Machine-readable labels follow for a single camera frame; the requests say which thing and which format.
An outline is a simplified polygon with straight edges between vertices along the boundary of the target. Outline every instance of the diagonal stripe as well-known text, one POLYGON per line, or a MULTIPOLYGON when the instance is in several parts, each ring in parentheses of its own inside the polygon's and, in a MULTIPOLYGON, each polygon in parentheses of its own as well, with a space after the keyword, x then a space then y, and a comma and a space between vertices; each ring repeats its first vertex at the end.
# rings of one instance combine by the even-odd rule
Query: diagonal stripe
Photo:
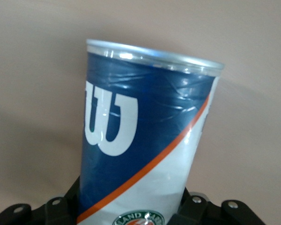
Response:
POLYGON ((186 136, 186 134, 192 130, 193 126, 196 124, 196 122, 200 118, 201 114, 203 113, 204 109, 206 108, 208 100, 209 100, 209 95, 207 96, 204 104, 202 105, 202 107, 200 108, 198 113, 195 115, 195 117, 192 119, 192 121, 161 153, 159 153, 151 162, 149 162, 146 166, 144 166, 140 171, 138 171, 134 176, 132 176, 124 184, 122 184, 116 190, 111 192, 105 198, 103 198, 102 200, 100 200, 99 202, 94 204, 92 207, 90 207, 88 210, 83 212, 80 216, 78 216, 77 223, 82 222, 83 220, 85 220, 86 218, 93 215, 94 213, 99 211, 101 208, 103 208, 104 206, 106 206, 107 204, 112 202, 118 196, 123 194, 132 185, 134 185, 141 178, 143 178, 148 172, 150 172, 155 166, 157 166, 167 155, 169 155, 174 150, 174 148, 182 141, 182 139, 186 136))

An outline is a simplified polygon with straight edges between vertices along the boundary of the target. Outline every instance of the clear plastic rim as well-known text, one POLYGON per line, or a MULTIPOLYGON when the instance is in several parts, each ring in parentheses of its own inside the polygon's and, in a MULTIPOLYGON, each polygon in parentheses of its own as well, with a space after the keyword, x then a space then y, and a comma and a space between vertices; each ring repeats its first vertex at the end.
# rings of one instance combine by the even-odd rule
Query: clear plastic rim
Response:
POLYGON ((224 68, 219 62, 133 45, 92 39, 87 40, 87 45, 88 52, 93 54, 186 74, 220 76, 224 68))

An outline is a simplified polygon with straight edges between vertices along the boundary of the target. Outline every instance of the dark blue section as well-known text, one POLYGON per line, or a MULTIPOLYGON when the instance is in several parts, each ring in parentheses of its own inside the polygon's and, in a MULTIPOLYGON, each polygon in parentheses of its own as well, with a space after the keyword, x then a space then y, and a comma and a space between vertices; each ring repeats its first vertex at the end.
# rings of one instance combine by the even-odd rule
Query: dark blue section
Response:
MULTIPOLYGON (((131 178, 181 133, 206 100, 214 77, 89 53, 87 80, 113 93, 137 98, 139 117, 135 138, 120 156, 103 154, 98 146, 89 145, 83 137, 80 213, 131 178)), ((95 109, 96 101, 93 101, 92 110, 95 109)), ((113 95, 106 137, 109 141, 117 135, 119 118, 120 110, 114 105, 113 95)))

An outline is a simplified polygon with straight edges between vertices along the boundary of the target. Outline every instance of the green circular emblem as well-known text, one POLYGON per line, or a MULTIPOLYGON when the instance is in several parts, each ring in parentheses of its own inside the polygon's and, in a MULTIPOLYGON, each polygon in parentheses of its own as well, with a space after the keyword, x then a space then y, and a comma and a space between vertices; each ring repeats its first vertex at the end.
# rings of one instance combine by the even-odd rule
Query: green circular emblem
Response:
POLYGON ((164 218, 156 211, 135 210, 118 216, 112 225, 164 225, 164 218))

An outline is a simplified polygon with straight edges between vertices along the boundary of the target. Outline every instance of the can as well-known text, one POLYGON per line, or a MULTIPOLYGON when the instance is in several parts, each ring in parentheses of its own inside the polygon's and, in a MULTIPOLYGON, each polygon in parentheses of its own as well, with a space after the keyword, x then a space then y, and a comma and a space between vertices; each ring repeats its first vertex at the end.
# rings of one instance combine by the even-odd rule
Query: can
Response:
POLYGON ((87 40, 80 225, 164 225, 177 212, 224 65, 87 40))

